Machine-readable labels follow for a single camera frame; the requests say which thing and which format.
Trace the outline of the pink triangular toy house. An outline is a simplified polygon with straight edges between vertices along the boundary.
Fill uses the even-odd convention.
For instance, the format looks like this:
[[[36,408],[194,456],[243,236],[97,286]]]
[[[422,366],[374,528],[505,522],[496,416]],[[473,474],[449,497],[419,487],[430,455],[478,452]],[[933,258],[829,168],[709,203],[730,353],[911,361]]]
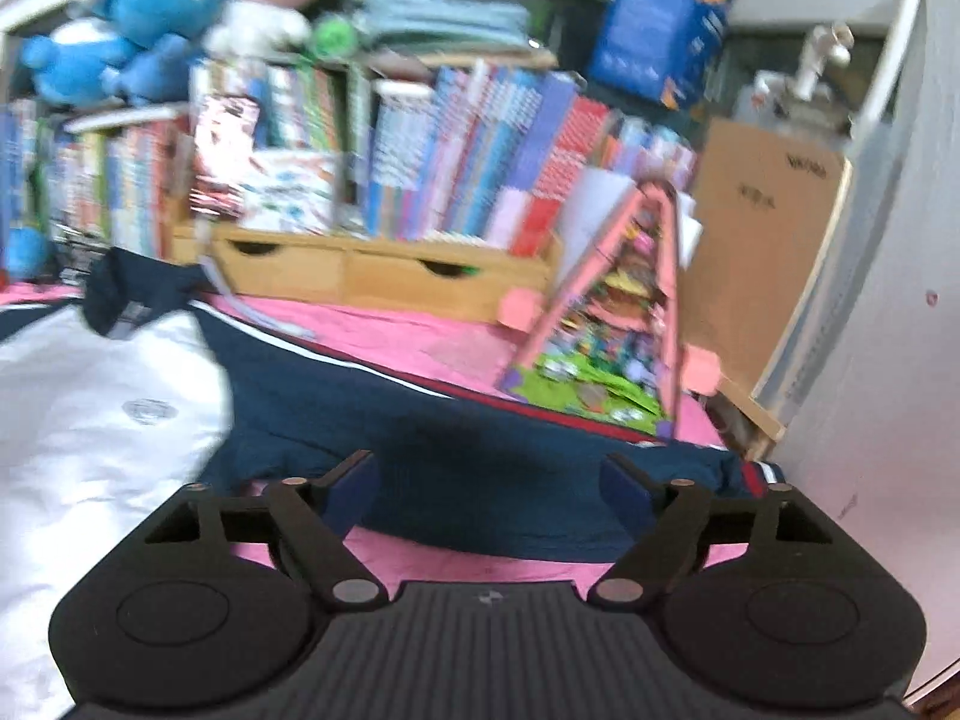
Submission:
[[[498,388],[558,415],[672,439],[685,362],[679,266],[677,192],[647,179],[605,218]]]

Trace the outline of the wooden drawer organizer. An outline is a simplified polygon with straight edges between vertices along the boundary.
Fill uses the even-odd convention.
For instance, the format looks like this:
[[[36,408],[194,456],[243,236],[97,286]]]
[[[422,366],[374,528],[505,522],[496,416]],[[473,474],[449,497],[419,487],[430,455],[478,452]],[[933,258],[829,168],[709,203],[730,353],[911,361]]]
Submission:
[[[562,243],[518,259],[459,242],[410,242],[309,236],[213,227],[213,255],[243,296],[407,310],[466,322],[498,320],[513,289],[550,293]]]

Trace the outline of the white patterned small box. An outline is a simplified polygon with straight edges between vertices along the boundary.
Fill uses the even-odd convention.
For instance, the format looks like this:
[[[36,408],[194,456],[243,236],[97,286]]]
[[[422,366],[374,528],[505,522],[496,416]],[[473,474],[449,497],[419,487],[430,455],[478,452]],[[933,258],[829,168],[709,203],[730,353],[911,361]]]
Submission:
[[[307,149],[254,151],[239,184],[242,229],[327,234],[337,224],[340,166],[335,156]]]

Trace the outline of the brown cardboard box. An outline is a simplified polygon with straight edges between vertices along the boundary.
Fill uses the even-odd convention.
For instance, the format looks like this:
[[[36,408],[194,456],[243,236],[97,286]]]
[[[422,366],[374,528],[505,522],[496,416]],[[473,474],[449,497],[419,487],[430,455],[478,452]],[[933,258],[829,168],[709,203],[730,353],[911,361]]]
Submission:
[[[703,231],[680,278],[680,330],[750,397],[811,299],[852,180],[851,161],[811,138],[709,124],[690,187]]]

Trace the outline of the smartphone with lit screen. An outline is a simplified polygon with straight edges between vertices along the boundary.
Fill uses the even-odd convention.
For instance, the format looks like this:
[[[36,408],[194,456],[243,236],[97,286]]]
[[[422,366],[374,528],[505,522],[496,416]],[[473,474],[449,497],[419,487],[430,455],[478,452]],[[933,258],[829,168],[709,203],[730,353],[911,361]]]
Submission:
[[[247,96],[208,94],[194,128],[194,182],[189,205],[195,215],[239,220],[241,184],[251,172],[259,105]]]

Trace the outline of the row of books left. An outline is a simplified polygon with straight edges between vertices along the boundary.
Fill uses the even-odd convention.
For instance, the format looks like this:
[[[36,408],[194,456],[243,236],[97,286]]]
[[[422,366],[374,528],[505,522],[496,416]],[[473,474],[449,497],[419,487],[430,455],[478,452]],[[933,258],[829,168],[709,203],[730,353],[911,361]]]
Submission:
[[[166,259],[187,106],[65,117],[34,99],[2,106],[2,263],[34,271],[54,247],[115,245]]]

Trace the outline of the row of books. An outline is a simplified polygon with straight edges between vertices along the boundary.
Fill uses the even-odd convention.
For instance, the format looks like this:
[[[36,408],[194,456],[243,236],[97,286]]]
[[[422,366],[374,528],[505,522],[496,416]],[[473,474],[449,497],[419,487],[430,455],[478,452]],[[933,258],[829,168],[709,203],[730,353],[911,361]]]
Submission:
[[[530,257],[586,166],[684,188],[698,159],[680,133],[588,98],[559,71],[477,62],[407,82],[356,64],[205,59],[190,70],[195,119],[208,94],[256,101],[254,151],[337,158],[337,224],[327,234]]]
[[[34,271],[54,247],[115,245],[166,259],[187,106],[65,117],[34,99],[2,106],[2,263]]]

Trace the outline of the row of books right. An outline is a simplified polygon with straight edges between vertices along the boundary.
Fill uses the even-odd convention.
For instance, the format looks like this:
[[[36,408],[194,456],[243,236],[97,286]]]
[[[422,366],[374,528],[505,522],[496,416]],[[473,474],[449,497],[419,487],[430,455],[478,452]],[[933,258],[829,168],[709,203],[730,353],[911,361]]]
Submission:
[[[195,119],[208,94],[256,101],[254,151],[337,158],[337,224],[327,234],[530,257],[586,166],[684,188],[698,159],[680,133],[588,98],[559,71],[477,62],[407,82],[356,64],[205,59],[190,70]]]

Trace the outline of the green ball toy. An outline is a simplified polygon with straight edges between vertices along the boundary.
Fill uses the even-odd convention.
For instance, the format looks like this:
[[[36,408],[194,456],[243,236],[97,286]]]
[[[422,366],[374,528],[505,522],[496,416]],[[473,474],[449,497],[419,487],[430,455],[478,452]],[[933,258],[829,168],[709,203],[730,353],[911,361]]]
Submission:
[[[343,13],[325,13],[314,21],[308,49],[314,59],[350,59],[359,51],[358,29]]]

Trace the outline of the blue cardboard box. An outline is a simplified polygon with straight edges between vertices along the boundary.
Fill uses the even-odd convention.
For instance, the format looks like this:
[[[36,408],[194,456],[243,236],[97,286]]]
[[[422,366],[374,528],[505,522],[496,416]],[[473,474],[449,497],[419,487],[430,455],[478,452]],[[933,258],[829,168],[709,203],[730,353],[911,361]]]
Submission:
[[[730,6],[731,0],[612,0],[587,78],[667,109],[694,106],[724,44]]]

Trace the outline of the blue whale plush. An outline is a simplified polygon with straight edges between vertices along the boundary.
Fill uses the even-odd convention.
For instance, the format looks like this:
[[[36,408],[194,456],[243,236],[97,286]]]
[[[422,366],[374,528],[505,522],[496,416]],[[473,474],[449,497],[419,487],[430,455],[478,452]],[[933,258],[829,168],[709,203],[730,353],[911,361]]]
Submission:
[[[165,34],[144,49],[109,21],[88,16],[49,36],[26,39],[20,62],[44,103],[94,109],[114,101],[133,107],[185,103],[190,70],[200,57],[200,47],[177,34]]]

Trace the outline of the folded teal towel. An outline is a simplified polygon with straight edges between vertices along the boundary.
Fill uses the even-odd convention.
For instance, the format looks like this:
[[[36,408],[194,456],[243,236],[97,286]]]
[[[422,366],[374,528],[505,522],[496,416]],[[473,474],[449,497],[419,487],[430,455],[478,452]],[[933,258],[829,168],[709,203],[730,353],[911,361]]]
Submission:
[[[527,47],[530,13],[523,5],[477,0],[363,0],[353,25],[368,47]]]

